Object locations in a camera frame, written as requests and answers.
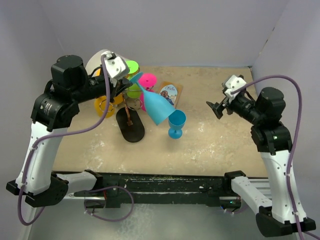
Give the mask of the orange wine glass front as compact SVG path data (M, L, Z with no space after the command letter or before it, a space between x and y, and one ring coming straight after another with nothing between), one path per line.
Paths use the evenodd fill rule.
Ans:
M96 78L101 78L104 76L102 67L100 66L93 74ZM120 91L119 89L115 93L115 96L110 99L110 103L114 105L119 105L123 101L123 90Z

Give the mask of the orange wine glass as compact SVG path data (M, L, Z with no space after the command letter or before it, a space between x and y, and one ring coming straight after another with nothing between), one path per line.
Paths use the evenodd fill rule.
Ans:
M99 117L101 117L104 114L104 112L106 110L106 106L107 106L107 97L106 96L101 96L101 97L98 97L94 100L94 109ZM110 118L114 114L115 114L115 107L112 103L110 103L108 106L108 111L107 111L107 114L105 117Z
M101 78L104 76L102 67L100 66L93 74L96 78ZM119 105L123 101L123 90L120 91L119 89L115 93L115 96L110 99L110 103L114 105Z

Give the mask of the orange wine glass back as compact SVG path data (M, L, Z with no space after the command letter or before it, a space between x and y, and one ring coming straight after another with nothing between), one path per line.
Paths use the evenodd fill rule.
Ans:
M98 97L94 100L94 109L99 117L101 117L104 114L104 112L106 110L106 106L107 106L107 97L106 96L101 96L101 97ZM107 114L105 117L110 118L114 114L115 114L115 107L112 103L110 103L108 106L108 111L107 111Z

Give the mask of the blue wine glass front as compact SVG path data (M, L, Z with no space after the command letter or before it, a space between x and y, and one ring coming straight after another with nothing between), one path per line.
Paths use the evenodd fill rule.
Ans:
M142 85L139 83L139 80L143 74L143 72L139 72L129 81L133 84L137 84L137 86L141 89L146 112L155 125L158 126L172 113L174 113L176 109L163 96L155 92L147 91L142 87Z

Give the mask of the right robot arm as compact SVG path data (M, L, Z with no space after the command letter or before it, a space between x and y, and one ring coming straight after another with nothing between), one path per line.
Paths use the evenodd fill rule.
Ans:
M228 172L222 190L228 196L238 194L255 214L260 233L266 237L291 235L316 229L300 203L294 171L287 169L293 143L290 131L281 123L286 107L283 93L273 87L262 89L257 99L246 90L230 101L207 102L218 119L223 110L236 113L252 124L250 133L267 170L271 198L266 197L242 171Z

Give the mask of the pink wine glass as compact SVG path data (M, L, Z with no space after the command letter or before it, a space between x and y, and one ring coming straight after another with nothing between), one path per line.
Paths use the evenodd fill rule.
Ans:
M157 84L157 77L152 73L144 73L138 82L148 92L154 92L154 87ZM141 93L139 100L141 109L146 111L143 93Z

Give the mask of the blue wine glass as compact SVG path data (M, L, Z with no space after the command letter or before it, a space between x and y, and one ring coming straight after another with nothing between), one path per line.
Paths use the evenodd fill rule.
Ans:
M155 125L158 126L172 113L174 113L176 109L163 96L155 92L147 91L142 87L142 85L139 83L139 80L143 74L143 72L139 72L129 81L133 84L137 84L137 86L141 89L146 112Z
M169 124L169 130L168 135L172 139L179 139L183 135L182 128L184 127L186 123L187 117L186 114L176 109L169 117L168 117L168 124Z

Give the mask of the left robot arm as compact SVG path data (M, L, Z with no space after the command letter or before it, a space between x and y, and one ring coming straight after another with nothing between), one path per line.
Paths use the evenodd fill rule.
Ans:
M34 102L28 152L19 176L6 184L19 202L39 208L58 204L66 195L87 191L98 196L103 177L85 170L57 174L52 171L62 138L67 136L80 103L102 96L112 99L130 86L129 67L113 52L101 55L101 73L88 74L81 57L64 55L51 66L51 80Z

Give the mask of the green wine glass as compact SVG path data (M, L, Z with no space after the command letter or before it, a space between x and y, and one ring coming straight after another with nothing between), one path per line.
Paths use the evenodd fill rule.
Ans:
M129 73L127 74L126 78L130 80L140 71L140 67L139 64L134 60L126 60L125 62L129 67ZM137 99L140 97L142 91L136 84L133 84L132 86L126 88L124 93L128 98Z

